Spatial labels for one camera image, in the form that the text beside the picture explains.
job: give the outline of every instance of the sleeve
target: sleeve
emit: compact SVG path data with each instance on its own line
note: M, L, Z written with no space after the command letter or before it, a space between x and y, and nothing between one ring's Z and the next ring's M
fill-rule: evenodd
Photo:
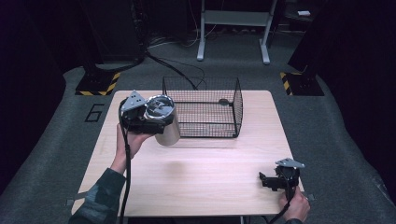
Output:
M70 217L69 224L116 223L125 177L109 168L90 188L84 204Z
M289 219L285 224L303 224L303 222L300 219L292 218Z

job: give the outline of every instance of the black curtain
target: black curtain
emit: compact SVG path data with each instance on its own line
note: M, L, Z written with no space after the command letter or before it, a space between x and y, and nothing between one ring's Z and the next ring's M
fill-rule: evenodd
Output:
M323 78L346 129L396 202L392 172L396 159L396 2L328 3L290 58L290 65L299 70L311 66Z
M68 4L73 14L64 14ZM61 102L64 73L78 66L64 17L75 25L100 63L77 0L7 0L0 3L0 193L26 160Z

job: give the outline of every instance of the white metal stand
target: white metal stand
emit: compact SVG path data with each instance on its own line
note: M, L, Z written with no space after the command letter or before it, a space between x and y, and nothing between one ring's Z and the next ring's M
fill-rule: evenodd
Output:
M262 50L262 61L264 64L270 63L268 49L266 42L270 32L272 19L276 1L272 1L271 9L269 12L243 12L243 11L216 11L205 10L205 0L202 0L201 9L201 39L198 48L197 60L204 59L205 52L205 24L222 24L222 25L246 25L246 26L265 26L263 37L260 39L259 44Z

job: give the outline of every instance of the gray carpet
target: gray carpet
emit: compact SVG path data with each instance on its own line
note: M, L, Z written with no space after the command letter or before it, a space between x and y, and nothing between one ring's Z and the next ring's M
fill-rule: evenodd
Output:
M301 178L316 199L306 223L395 223L396 209L381 179L345 130L332 94L318 77L325 96L288 96L280 72L293 72L287 61L300 36L277 34L269 49L271 64L262 63L260 36L219 36L206 42L205 60L196 61L198 43L186 48L166 44L149 49L189 77L239 77L243 90L273 94L293 157L306 164ZM107 64L106 67L119 66ZM79 189L114 91L160 90L163 76L177 74L147 58L120 75L108 96L77 96L82 68L64 74L64 98L47 130L0 198L0 223L66 223L65 205ZM98 122L84 122L94 104ZM250 223L264 223L261 217Z

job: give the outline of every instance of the black wire basket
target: black wire basket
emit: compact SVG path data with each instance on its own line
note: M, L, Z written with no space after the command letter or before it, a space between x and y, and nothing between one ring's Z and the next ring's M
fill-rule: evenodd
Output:
M237 77L163 77L163 94L175 102L181 137L239 135L243 100Z

